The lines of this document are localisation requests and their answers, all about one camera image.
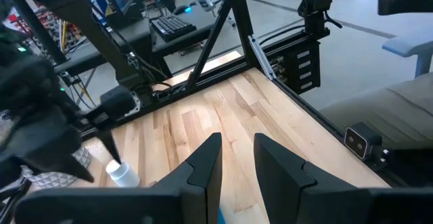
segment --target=wooden tabletop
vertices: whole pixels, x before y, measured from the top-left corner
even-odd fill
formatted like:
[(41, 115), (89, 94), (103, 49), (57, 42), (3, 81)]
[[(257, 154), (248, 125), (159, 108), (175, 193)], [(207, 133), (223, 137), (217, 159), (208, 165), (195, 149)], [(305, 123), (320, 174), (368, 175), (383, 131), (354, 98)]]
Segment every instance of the wooden tabletop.
[[(122, 159), (150, 186), (175, 169), (211, 133), (223, 136), (221, 209), (227, 223), (268, 223), (256, 179), (253, 137), (264, 133), (297, 155), (357, 187), (388, 187), (340, 142), (257, 69), (113, 130)], [(86, 147), (95, 183), (114, 186), (104, 165), (111, 160), (100, 142)]]

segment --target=keyboard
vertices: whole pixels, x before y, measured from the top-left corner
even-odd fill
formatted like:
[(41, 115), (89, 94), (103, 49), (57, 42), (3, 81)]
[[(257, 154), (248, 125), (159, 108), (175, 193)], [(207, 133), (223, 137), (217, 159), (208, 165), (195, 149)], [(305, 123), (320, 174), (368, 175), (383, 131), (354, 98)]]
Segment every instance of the keyboard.
[(151, 20), (150, 23), (154, 30), (156, 30), (166, 42), (172, 41), (177, 37), (197, 29), (194, 25), (176, 16), (156, 18)]

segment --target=desk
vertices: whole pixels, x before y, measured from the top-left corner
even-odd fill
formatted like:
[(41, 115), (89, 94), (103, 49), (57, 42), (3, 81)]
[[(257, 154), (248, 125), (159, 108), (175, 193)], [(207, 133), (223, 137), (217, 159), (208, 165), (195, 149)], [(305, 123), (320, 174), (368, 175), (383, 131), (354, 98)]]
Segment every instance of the desk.
[[(147, 61), (150, 61), (150, 47), (152, 41), (150, 39), (149, 20), (142, 19), (136, 23), (122, 29), (120, 34), (134, 47), (135, 51)], [(129, 51), (127, 46), (115, 34), (114, 39), (125, 51)], [(107, 61), (102, 57), (102, 54), (91, 44), (86, 43), (76, 49), (76, 51), (66, 55), (69, 61), (54, 67), (55, 72), (66, 70), (72, 76), (95, 68)]]
[[(313, 164), (357, 187), (388, 185), (257, 69), (145, 115), (113, 130), (122, 159), (139, 173), (141, 186), (169, 174), (211, 133), (223, 137), (221, 209), (226, 223), (268, 223), (256, 179), (255, 133), (264, 133)], [(97, 139), (85, 147), (110, 160)], [(114, 186), (103, 164), (89, 167), (95, 183)]]
[[(169, 42), (165, 42), (157, 32), (154, 32), (156, 42), (152, 43), (152, 59), (153, 61), (157, 61), (154, 62), (155, 64), (166, 64), (164, 56), (186, 49), (207, 39), (216, 20), (210, 12), (206, 12), (201, 7), (197, 6), (191, 7), (189, 13), (179, 14), (178, 17), (193, 24), (197, 29)], [(172, 76), (168, 68), (167, 70), (163, 70), (163, 72), (169, 78)]]

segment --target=metal rod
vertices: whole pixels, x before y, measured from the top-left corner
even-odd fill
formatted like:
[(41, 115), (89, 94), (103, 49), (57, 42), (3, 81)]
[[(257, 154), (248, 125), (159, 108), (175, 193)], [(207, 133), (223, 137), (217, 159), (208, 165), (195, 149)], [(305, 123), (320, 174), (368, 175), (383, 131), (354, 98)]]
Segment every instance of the metal rod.
[(203, 71), (204, 65), (206, 64), (209, 58), (210, 52), (212, 51), (212, 48), (214, 47), (215, 42), (217, 41), (219, 33), (223, 28), (225, 20), (229, 15), (230, 8), (231, 8), (231, 0), (225, 0), (220, 10), (220, 13), (218, 15), (218, 18), (216, 18), (215, 24), (212, 27), (212, 30), (210, 31), (210, 35), (208, 37), (206, 44), (204, 45), (203, 51), (200, 54), (200, 57), (198, 58), (196, 67), (194, 68), (194, 71), (191, 74), (189, 74), (188, 81), (186, 84), (186, 89), (190, 89), (191, 87), (196, 85)]
[(253, 34), (253, 29), (246, 0), (231, 0), (231, 3), (233, 15), (235, 16), (235, 22), (237, 24), (237, 31), (239, 33), (246, 60), (252, 66), (260, 68), (260, 64), (258, 63), (250, 46), (250, 41), (248, 40), (248, 37)]
[(35, 37), (42, 43), (44, 48), (48, 51), (54, 62), (61, 64), (66, 62), (64, 54), (60, 51), (59, 47), (49, 35), (48, 31), (41, 24), (38, 17), (33, 10), (28, 6), (26, 0), (12, 0), (14, 7), (20, 14), (20, 17), (26, 21)]

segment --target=wooden table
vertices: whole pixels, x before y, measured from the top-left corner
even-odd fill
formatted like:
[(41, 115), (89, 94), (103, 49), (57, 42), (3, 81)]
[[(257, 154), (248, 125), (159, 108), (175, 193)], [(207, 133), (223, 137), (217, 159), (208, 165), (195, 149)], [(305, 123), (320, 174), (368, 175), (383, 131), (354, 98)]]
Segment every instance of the wooden table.
[[(269, 222), (254, 169), (255, 133), (357, 187), (388, 187), (257, 69), (113, 130), (122, 159), (139, 173), (141, 186), (169, 174), (214, 132), (223, 136), (221, 209), (227, 223)], [(104, 164), (111, 160), (96, 139), (86, 147)], [(114, 186), (98, 160), (89, 169), (95, 183), (75, 186)]]

